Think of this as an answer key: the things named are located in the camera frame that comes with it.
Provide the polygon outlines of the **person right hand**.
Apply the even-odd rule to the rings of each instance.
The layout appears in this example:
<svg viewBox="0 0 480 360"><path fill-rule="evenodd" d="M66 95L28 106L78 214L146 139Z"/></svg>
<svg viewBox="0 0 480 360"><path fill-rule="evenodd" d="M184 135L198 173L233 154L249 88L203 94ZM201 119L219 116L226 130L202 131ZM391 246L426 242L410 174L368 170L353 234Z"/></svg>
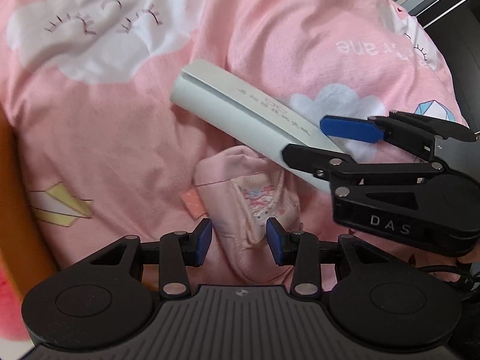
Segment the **person right hand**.
<svg viewBox="0 0 480 360"><path fill-rule="evenodd" d="M480 262L480 241L475 245L473 250L467 255L459 257L458 261L463 264Z"/></svg>

